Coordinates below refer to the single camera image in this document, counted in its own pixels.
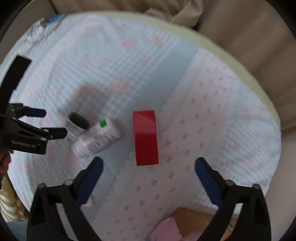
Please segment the person's left hand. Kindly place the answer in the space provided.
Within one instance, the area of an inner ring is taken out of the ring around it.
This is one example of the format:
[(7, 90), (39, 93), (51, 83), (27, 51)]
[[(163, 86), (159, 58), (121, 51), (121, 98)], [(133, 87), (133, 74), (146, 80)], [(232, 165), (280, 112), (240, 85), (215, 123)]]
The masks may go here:
[(1, 148), (0, 151), (0, 172), (1, 172), (1, 178), (7, 174), (7, 171), (9, 169), (9, 164), (11, 162), (11, 154), (14, 153), (14, 150), (8, 150)]

